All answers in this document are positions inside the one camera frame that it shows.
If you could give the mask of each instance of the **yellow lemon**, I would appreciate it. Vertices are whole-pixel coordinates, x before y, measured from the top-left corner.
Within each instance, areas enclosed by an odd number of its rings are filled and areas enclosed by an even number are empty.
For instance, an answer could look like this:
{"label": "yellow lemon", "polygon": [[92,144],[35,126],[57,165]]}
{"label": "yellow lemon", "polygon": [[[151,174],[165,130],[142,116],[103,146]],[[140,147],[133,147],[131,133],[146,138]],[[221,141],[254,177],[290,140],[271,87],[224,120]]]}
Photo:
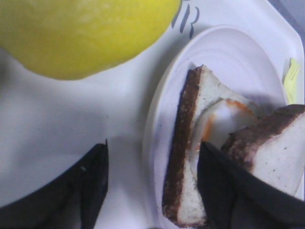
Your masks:
{"label": "yellow lemon", "polygon": [[125,62],[167,29],[181,0],[0,0],[0,46],[57,79]]}

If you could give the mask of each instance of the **yellow plastic fork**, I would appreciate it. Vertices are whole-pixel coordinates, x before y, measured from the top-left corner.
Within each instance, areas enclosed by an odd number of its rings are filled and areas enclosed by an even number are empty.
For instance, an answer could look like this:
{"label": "yellow plastic fork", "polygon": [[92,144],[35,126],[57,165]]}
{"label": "yellow plastic fork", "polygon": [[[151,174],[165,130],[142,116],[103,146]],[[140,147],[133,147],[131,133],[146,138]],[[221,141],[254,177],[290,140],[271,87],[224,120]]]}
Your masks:
{"label": "yellow plastic fork", "polygon": [[290,67],[283,82],[288,104],[296,103],[296,79],[297,79],[296,76],[299,70],[300,70],[299,63],[294,58],[291,58]]}

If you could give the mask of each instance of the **bread slice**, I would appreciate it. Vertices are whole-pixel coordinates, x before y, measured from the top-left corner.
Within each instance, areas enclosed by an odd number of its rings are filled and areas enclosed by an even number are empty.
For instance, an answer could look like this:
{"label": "bread slice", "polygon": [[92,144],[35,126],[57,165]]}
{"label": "bread slice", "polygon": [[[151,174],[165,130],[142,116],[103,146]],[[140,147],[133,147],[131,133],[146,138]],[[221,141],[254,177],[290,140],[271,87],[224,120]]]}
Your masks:
{"label": "bread slice", "polygon": [[305,167],[305,105],[281,107],[233,133],[222,150],[254,176],[294,195]]}
{"label": "bread slice", "polygon": [[223,99],[239,101],[257,118],[262,116],[256,104],[223,85],[206,66],[188,72],[177,109],[162,199],[163,215],[180,228],[201,226],[206,221],[189,150],[198,118]]}

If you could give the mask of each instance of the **white tray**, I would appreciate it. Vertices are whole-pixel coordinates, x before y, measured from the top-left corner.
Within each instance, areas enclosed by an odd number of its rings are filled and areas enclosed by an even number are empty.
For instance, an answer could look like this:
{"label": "white tray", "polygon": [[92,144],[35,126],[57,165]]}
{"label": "white tray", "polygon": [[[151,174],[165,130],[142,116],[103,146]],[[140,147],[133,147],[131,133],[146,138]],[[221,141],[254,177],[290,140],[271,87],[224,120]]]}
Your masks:
{"label": "white tray", "polygon": [[297,99],[304,102],[301,40],[266,0],[183,0],[176,23],[154,45],[125,64],[80,81],[37,76],[1,51],[0,206],[47,184],[107,138],[109,190],[96,228],[157,226],[154,209],[144,203],[150,192],[141,164],[149,106],[191,31],[195,36],[219,24],[252,34],[279,75],[296,58],[301,64]]}

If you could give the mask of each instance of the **egg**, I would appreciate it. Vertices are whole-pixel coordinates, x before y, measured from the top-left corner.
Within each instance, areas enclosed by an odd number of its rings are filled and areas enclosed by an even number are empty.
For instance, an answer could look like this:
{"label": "egg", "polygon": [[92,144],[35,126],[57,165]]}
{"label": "egg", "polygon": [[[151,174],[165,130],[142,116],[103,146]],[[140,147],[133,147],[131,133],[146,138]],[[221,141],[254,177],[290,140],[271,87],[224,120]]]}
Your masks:
{"label": "egg", "polygon": [[254,125],[258,120],[246,104],[231,99],[223,99],[203,111],[195,124],[189,150],[189,162],[195,180],[202,141],[210,142],[220,149],[230,133]]}

